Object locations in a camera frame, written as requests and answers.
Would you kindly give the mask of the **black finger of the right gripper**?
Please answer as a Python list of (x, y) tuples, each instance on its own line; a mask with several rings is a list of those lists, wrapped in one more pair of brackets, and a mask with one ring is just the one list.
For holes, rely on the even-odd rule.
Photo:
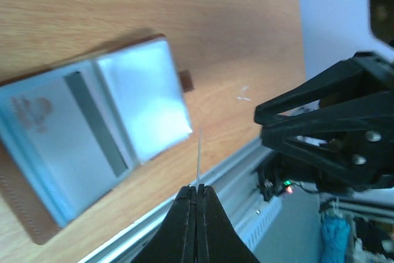
[(393, 187), (393, 119), (268, 116), (262, 143), (355, 191)]
[(300, 86), (256, 106), (265, 129), (351, 131), (393, 121), (393, 64), (381, 56), (341, 60)]

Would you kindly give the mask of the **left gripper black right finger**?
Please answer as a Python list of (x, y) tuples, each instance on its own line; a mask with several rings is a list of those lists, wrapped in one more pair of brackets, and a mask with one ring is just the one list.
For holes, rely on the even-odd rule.
[(259, 261), (236, 233), (214, 188), (203, 184), (196, 202), (196, 261)]

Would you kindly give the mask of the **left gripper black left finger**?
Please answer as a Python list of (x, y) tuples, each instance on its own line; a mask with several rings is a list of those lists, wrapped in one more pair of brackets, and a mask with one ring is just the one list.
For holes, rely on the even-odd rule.
[(196, 187), (183, 186), (161, 226), (134, 262), (196, 261)]

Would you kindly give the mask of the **white card with stripe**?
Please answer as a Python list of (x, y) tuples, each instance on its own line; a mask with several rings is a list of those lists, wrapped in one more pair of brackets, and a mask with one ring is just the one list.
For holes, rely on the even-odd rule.
[(110, 112), (81, 70), (1, 88), (1, 137), (44, 203), (65, 219), (88, 208), (132, 167)]

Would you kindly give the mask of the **brown leather card holder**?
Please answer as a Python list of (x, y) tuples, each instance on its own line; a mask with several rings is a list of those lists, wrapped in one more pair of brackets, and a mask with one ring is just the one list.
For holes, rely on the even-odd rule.
[[(184, 93), (193, 89), (191, 75), (178, 71), (168, 39), (163, 34), (124, 41), (41, 71), (12, 78), (1, 88), (45, 73), (85, 71), (106, 100), (118, 122), (133, 159), (130, 171), (99, 199), (126, 179), (132, 171), (165, 150), (187, 139), (192, 125)], [(1, 137), (1, 194), (31, 239), (48, 242), (80, 216), (65, 219), (44, 203)]]

